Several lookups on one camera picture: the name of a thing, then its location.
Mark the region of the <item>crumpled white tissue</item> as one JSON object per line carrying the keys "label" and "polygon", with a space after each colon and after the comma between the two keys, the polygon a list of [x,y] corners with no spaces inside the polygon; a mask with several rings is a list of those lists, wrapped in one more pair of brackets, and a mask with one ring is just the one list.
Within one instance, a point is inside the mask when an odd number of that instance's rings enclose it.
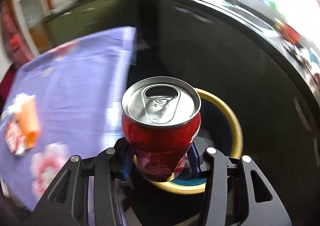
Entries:
{"label": "crumpled white tissue", "polygon": [[29,100],[35,98],[35,95],[28,95],[26,93],[20,93],[11,101],[8,107],[6,107],[1,113],[1,122],[5,121],[6,118],[10,116],[15,116],[16,118],[22,112],[22,105],[27,103]]}

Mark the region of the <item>red white drink carton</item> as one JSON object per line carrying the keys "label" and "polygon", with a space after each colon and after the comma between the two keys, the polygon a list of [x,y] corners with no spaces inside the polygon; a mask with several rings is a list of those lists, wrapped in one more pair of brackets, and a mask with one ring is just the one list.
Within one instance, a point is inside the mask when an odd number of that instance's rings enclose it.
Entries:
{"label": "red white drink carton", "polygon": [[15,156],[22,156],[25,153],[25,136],[18,123],[10,120],[5,130],[5,142],[9,151]]}

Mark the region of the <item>orange foam fruit net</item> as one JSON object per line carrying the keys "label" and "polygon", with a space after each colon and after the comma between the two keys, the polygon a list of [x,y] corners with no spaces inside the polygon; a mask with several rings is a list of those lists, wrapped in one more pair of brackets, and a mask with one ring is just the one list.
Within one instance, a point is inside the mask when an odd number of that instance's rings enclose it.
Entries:
{"label": "orange foam fruit net", "polygon": [[37,115],[35,95],[20,93],[17,95],[16,104],[18,106],[17,120],[20,129],[25,136],[25,145],[31,149],[36,145],[40,134],[40,124]]}

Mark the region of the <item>purple floral tablecloth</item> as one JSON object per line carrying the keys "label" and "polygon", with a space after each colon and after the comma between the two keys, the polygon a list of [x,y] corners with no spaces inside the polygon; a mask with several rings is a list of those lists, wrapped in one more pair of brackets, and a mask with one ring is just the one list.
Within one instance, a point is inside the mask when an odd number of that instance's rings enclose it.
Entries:
{"label": "purple floral tablecloth", "polygon": [[120,27],[64,43],[23,65],[4,105],[1,134],[20,94],[34,96],[36,145],[20,157],[1,141],[1,179],[34,210],[70,156],[96,156],[121,137],[121,98],[135,54],[136,29]]}

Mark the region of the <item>green lower kitchen cabinets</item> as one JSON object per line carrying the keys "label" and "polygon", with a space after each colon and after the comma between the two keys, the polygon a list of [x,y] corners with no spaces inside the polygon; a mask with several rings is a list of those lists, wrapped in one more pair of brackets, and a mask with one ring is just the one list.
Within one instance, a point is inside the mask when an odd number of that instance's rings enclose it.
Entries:
{"label": "green lower kitchen cabinets", "polygon": [[201,0],[76,0],[44,22],[61,45],[101,30],[137,28],[131,82],[171,75],[214,93],[237,115],[244,151],[319,165],[319,89],[268,24]]}

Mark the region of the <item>yellow rimmed teal trash bin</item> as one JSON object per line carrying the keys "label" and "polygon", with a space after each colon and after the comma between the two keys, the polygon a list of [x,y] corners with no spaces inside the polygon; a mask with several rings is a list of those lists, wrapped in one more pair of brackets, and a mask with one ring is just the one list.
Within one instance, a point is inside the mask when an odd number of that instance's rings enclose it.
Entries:
{"label": "yellow rimmed teal trash bin", "polygon": [[[206,140],[209,146],[215,147],[227,156],[240,158],[243,149],[243,135],[239,118],[239,99],[231,94],[214,95],[204,89],[197,88],[203,106],[201,107],[202,123],[199,137]],[[133,164],[130,173],[134,187],[150,185],[163,191],[178,195],[194,195],[203,193],[206,180],[200,178],[175,179],[165,183],[154,183],[143,178]]]}

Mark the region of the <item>red crushed cola can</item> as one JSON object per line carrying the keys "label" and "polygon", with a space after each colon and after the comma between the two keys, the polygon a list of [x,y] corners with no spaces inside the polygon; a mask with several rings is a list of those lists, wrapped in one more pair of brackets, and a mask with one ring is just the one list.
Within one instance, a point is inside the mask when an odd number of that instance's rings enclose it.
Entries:
{"label": "red crushed cola can", "polygon": [[125,91],[121,108],[123,134],[142,175],[160,183],[177,177],[201,125],[195,88],[168,76],[147,78]]}

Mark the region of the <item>red container on counter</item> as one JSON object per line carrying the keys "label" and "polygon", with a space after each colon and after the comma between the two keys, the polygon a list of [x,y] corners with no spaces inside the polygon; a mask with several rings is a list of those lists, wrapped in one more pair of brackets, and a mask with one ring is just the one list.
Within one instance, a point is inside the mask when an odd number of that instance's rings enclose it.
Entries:
{"label": "red container on counter", "polygon": [[292,28],[287,23],[283,25],[283,36],[285,37],[285,39],[287,39],[295,45],[299,44],[299,41],[302,37],[294,28]]}

